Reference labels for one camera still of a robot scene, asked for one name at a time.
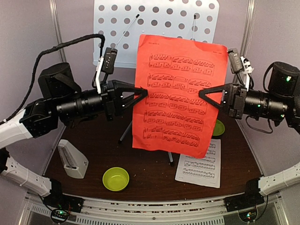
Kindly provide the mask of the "red sheet music page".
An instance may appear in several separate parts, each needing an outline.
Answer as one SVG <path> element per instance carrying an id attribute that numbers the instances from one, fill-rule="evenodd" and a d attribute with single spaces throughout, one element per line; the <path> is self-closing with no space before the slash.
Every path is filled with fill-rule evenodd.
<path id="1" fill-rule="evenodd" d="M 147 90 L 133 109 L 133 148 L 203 158 L 218 110 L 199 91 L 225 83 L 227 47 L 142 34 L 135 86 Z"/>

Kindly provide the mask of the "white perforated music stand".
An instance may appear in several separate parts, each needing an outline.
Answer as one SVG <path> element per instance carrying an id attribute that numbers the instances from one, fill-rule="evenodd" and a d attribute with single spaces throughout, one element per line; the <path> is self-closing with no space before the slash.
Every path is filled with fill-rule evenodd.
<path id="1" fill-rule="evenodd" d="M 194 0 L 97 0 L 94 32 L 104 35 L 105 47 L 117 48 L 115 67 L 136 69 L 142 34 L 199 42 L 199 33 L 211 32 L 207 14 L 201 12 L 208 7 L 208 3 L 197 4 Z M 127 111 L 132 125 L 133 109 Z"/>

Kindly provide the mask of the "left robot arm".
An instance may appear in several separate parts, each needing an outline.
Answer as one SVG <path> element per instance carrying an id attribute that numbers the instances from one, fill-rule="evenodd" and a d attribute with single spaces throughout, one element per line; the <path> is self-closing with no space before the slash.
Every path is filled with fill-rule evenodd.
<path id="1" fill-rule="evenodd" d="M 69 63 L 63 62 L 44 69 L 39 76 L 32 75 L 31 81 L 38 82 L 42 98 L 20 106 L 0 123 L 0 173 L 24 186 L 57 208 L 67 204 L 61 183 L 37 175 L 18 164 L 6 147 L 20 140 L 38 138 L 58 127 L 62 122 L 68 125 L 76 119 L 92 120 L 105 113 L 107 120 L 120 116 L 147 97 L 144 88 L 118 80 L 99 79 L 104 73 L 114 71 L 117 50 L 100 47 L 99 61 L 92 80 L 93 89 L 82 91 L 75 82 Z"/>

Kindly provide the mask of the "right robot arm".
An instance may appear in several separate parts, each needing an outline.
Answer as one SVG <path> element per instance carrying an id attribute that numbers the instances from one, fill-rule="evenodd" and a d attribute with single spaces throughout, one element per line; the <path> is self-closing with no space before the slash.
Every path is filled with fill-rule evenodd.
<path id="1" fill-rule="evenodd" d="M 278 126 L 286 120 L 288 127 L 300 130 L 300 71 L 297 67 L 276 61 L 269 65 L 271 72 L 268 87 L 264 91 L 246 89 L 240 84 L 225 85 L 199 91 L 199 98 L 223 111 L 231 118 L 259 120 L 265 118 Z M 296 164 L 272 176 L 249 180 L 240 203 L 250 207 L 258 198 L 297 184 L 300 181 L 300 165 Z"/>

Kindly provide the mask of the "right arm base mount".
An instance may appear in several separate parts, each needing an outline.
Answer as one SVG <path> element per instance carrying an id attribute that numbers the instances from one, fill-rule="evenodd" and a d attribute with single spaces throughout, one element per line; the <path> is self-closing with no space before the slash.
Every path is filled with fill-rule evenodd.
<path id="1" fill-rule="evenodd" d="M 239 194 L 226 197 L 224 199 L 227 212 L 236 211 L 239 218 L 244 223 L 254 223 L 259 220 L 266 211 L 267 204 L 265 205 L 263 212 L 259 215 L 257 206 L 265 203 L 264 196 L 261 194 Z"/>

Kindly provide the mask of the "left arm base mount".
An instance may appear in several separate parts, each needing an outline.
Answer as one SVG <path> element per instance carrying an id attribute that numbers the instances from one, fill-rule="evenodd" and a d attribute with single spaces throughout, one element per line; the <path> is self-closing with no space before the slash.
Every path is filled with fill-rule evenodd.
<path id="1" fill-rule="evenodd" d="M 50 219 L 55 224 L 65 223 L 72 212 L 80 213 L 83 208 L 84 199 L 70 195 L 62 195 L 60 199 L 55 197 L 39 196 L 43 205 L 50 211 Z"/>

